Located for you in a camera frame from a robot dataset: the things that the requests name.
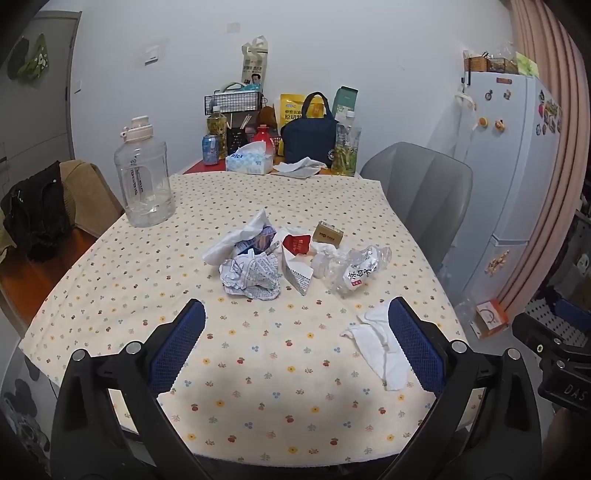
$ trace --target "pink curtain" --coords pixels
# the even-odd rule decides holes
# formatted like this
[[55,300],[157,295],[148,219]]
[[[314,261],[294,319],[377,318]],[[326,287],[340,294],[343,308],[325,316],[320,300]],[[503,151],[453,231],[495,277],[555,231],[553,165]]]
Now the pink curtain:
[[499,295],[509,318],[521,313],[550,270],[573,219],[589,155],[589,87],[579,49],[541,0],[511,0],[515,48],[534,60],[562,108],[556,166],[540,218]]

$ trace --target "large water jug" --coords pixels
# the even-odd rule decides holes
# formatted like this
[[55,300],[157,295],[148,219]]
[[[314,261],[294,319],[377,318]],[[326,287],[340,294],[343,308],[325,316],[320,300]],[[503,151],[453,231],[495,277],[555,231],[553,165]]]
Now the large water jug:
[[132,119],[121,137],[124,144],[115,151],[115,167],[129,222],[138,227],[164,222],[174,213],[166,143],[154,138],[147,116]]

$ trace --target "blue mesh pad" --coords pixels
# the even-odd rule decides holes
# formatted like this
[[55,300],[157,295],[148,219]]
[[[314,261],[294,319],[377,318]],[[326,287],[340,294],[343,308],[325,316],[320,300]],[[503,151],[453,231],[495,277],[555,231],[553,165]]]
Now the blue mesh pad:
[[150,383],[153,395],[170,391],[183,364],[205,328],[205,309],[195,302],[164,341],[150,364]]
[[388,309],[388,323],[423,390],[435,395],[443,391],[443,360],[404,305],[394,299]]

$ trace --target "plastic water bottle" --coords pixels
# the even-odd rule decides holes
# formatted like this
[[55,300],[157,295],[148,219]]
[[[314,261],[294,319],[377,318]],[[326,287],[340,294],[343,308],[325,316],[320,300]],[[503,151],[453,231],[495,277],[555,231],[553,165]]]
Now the plastic water bottle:
[[361,129],[353,126],[354,121],[355,112],[349,111],[336,125],[335,157],[330,168],[335,175],[355,176]]
[[168,180],[166,143],[154,138],[147,116],[131,121],[121,132],[124,144],[115,151],[124,208],[131,225],[147,227],[164,222],[174,213]]

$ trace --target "crumpled paper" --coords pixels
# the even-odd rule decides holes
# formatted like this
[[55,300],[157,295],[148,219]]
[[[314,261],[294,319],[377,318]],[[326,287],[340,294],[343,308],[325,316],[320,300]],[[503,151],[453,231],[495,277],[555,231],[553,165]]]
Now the crumpled paper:
[[283,175],[294,179],[307,179],[316,175],[321,168],[328,168],[324,163],[318,160],[312,160],[310,157],[302,158],[295,163],[279,163],[273,168],[277,171],[277,175]]
[[224,261],[219,270],[224,290],[230,295],[272,300],[281,291],[278,260],[273,254],[255,255],[250,249],[246,254]]

